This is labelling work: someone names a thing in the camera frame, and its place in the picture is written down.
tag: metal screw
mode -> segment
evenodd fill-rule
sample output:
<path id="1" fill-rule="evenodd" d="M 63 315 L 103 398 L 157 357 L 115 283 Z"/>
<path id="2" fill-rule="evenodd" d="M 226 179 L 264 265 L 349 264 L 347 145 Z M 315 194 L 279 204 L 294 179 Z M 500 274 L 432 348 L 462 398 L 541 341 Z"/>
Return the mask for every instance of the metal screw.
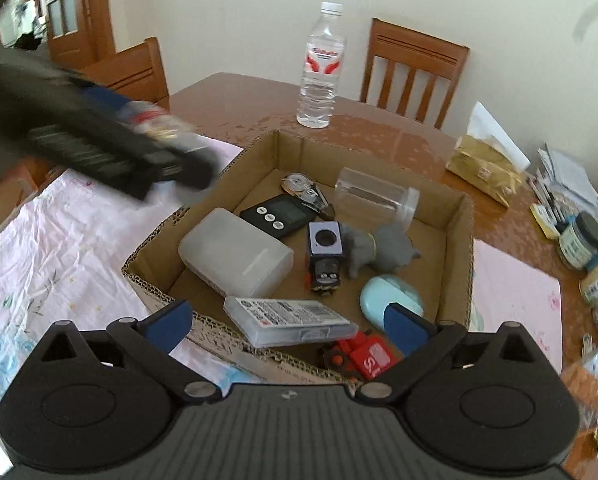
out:
<path id="1" fill-rule="evenodd" d="M 393 393 L 393 389 L 385 383 L 368 383 L 361 386 L 359 392 L 368 399 L 385 399 Z"/>
<path id="2" fill-rule="evenodd" d="M 285 400 L 293 400 L 293 399 L 296 399 L 297 397 L 299 397 L 299 394 L 297 392 L 295 392 L 294 390 L 288 390 L 287 392 L 282 393 L 281 397 L 284 398 Z"/>
<path id="3" fill-rule="evenodd" d="M 206 383 L 205 381 L 196 381 L 194 383 L 186 384 L 183 389 L 187 396 L 195 399 L 204 399 L 215 394 L 217 387 L 212 383 Z"/>

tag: cardboard box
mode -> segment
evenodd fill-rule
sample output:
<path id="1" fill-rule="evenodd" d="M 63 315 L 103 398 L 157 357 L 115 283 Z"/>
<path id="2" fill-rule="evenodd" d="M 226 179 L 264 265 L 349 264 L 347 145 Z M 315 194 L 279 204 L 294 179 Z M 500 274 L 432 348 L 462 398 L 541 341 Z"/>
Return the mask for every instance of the cardboard box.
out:
<path id="1" fill-rule="evenodd" d="M 278 195 L 281 178 L 294 171 L 316 180 L 330 199 L 345 166 L 421 191 L 409 235 L 422 258 L 399 275 L 419 290 L 426 319 L 451 319 L 468 326 L 473 272 L 473 204 L 468 196 L 376 158 L 280 132 L 265 134 L 244 150 L 201 204 L 182 208 L 162 222 L 128 258 L 122 272 L 152 312 L 173 298 L 189 300 L 196 313 L 189 338 L 240 368 L 272 382 L 339 382 L 339 374 L 317 367 L 319 345 L 253 349 L 223 311 L 223 298 L 185 267 L 177 248 L 213 209 L 239 214 Z M 354 224 L 354 219 L 337 216 L 337 220 Z M 273 297 L 314 298 L 304 288 L 305 229 L 283 241 L 294 250 L 295 263 Z M 320 301 L 366 330 L 371 325 L 361 312 L 359 293 L 374 274 L 364 267 L 356 280 L 344 279 L 339 290 Z"/>

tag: gray toy animal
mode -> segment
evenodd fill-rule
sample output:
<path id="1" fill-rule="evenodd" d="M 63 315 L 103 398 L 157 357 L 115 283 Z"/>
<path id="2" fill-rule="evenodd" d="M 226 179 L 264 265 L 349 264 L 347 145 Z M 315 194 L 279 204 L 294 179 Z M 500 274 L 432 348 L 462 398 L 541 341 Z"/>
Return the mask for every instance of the gray toy animal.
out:
<path id="1" fill-rule="evenodd" d="M 382 225 L 375 234 L 341 224 L 343 246 L 348 259 L 348 275 L 356 278 L 359 269 L 370 264 L 377 272 L 395 272 L 408 265 L 421 253 L 412 246 L 403 225 Z"/>

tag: wooden table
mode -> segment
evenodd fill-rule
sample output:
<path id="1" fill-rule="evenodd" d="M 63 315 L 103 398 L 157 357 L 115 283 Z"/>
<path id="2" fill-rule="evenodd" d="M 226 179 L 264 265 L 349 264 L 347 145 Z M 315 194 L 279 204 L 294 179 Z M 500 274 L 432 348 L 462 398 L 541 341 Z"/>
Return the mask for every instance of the wooden table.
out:
<path id="1" fill-rule="evenodd" d="M 159 104 L 194 124 L 199 133 L 238 146 L 246 147 L 269 130 L 283 130 L 374 155 L 467 193 L 474 202 L 475 238 L 559 280 L 564 366 L 580 358 L 584 333 L 598 337 L 590 309 L 579 292 L 579 281 L 584 274 L 567 269 L 557 256 L 554 243 L 540 231 L 529 211 L 535 202 L 530 189 L 522 189 L 510 209 L 506 209 L 445 170 L 445 162 L 457 139 L 432 126 L 344 98 L 337 99 L 330 125 L 313 130 L 295 120 L 297 99 L 298 87 L 294 85 L 218 73 Z M 591 459 L 594 456 L 592 441 L 580 444 L 583 449 L 578 454 L 584 460 Z M 575 470 L 580 461 L 577 457 L 569 467 L 577 476 L 582 474 Z"/>

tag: white wall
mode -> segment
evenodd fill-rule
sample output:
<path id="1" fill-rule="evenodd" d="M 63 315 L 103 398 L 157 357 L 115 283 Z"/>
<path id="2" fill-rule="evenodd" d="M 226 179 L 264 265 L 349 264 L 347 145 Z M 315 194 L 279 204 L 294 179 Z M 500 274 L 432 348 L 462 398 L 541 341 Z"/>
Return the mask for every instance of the white wall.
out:
<path id="1" fill-rule="evenodd" d="M 119 50 L 158 36 L 170 90 L 214 72 L 298 83 L 322 0 L 111 0 Z M 329 0 L 345 5 L 340 94 L 357 99 L 370 21 L 471 48 L 443 130 L 460 135 L 479 99 L 534 158 L 542 142 L 579 155 L 598 184 L 598 0 Z"/>

